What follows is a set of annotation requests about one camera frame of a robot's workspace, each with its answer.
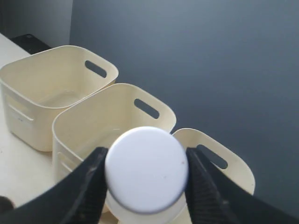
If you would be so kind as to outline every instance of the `white bottle cap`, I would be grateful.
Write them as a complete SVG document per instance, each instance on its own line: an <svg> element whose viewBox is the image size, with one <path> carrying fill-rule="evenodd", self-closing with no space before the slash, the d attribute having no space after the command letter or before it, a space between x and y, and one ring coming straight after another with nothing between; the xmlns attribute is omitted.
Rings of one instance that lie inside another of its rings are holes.
<svg viewBox="0 0 299 224"><path fill-rule="evenodd" d="M146 223L148 218L149 223L165 223L185 206L187 157L166 131L138 127L124 133L108 151L105 173L107 205L123 223Z"/></svg>

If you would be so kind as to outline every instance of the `gray wall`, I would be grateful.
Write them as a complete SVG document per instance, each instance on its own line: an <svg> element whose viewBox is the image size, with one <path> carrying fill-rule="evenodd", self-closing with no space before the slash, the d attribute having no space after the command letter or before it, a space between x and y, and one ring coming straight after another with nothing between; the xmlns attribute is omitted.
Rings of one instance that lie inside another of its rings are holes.
<svg viewBox="0 0 299 224"><path fill-rule="evenodd" d="M69 44L73 0L1 0L7 37L33 34L51 47Z"/></svg>
<svg viewBox="0 0 299 224"><path fill-rule="evenodd" d="M74 0L71 44L237 153L299 217L299 1Z"/></svg>

